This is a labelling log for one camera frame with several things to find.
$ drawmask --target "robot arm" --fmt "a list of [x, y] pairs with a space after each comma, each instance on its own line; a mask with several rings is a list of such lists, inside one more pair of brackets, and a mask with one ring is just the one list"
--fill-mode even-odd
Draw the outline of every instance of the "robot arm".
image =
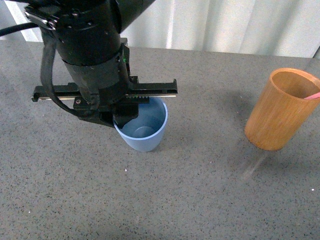
[[[32, 100], [52, 99], [79, 119], [122, 128], [139, 114], [149, 97], [175, 96], [177, 81], [139, 83], [130, 76], [130, 51], [120, 33], [155, 0], [31, 0], [28, 19], [42, 32], [42, 86]], [[74, 83], [53, 86], [58, 51]], [[74, 99], [73, 109], [62, 99]]]

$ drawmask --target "blue plastic cup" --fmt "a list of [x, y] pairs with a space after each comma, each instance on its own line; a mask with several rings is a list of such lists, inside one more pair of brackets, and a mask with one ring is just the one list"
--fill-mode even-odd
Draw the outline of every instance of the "blue plastic cup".
[[133, 149], [149, 152], [162, 140], [168, 120], [168, 109], [159, 97], [150, 97], [149, 103], [139, 104], [139, 116], [129, 121], [122, 129], [113, 122], [115, 129]]

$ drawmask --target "wooden cup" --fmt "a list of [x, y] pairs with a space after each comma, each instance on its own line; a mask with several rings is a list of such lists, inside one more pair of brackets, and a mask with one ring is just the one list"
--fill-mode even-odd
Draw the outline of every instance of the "wooden cup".
[[283, 148], [320, 103], [320, 98], [304, 98], [318, 92], [315, 76], [292, 68], [274, 70], [246, 123], [246, 137], [264, 150]]

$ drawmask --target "gray countertop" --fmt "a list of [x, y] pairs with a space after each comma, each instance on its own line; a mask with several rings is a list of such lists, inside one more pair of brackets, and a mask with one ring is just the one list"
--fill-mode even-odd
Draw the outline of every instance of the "gray countertop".
[[[132, 75], [179, 90], [162, 142], [141, 153], [33, 103], [41, 55], [0, 41], [1, 240], [320, 239], [320, 107], [280, 151], [244, 134], [272, 70], [320, 77], [320, 60], [132, 48]], [[54, 83], [71, 81], [57, 57]]]

